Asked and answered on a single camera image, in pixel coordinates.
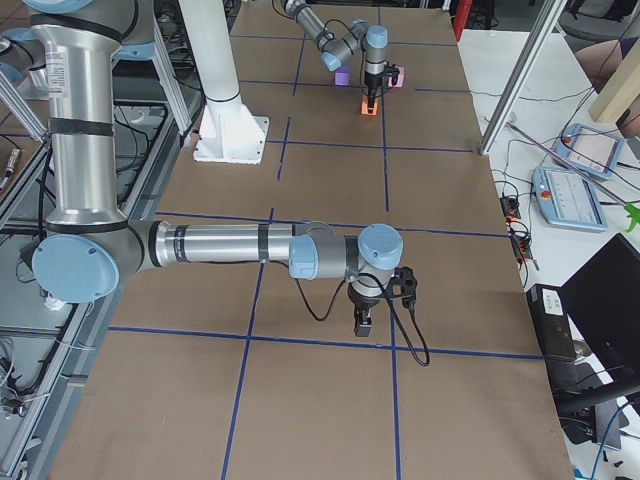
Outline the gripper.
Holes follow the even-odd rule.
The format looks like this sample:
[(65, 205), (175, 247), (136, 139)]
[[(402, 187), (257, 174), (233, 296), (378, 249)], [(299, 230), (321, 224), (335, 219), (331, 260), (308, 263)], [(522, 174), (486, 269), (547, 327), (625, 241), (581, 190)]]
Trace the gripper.
[(365, 295), (355, 285), (355, 282), (351, 282), (347, 289), (348, 298), (354, 306), (354, 335), (368, 337), (373, 326), (370, 310), (384, 299), (384, 294), (379, 288), (375, 288), (372, 295)]
[[(369, 72), (364, 73), (364, 85), (366, 87), (367, 94), (378, 94), (379, 90), (383, 86), (383, 75), (372, 74)], [(373, 109), (377, 109), (378, 99), (374, 98)], [(367, 95), (367, 109), (371, 109), (371, 96)]]

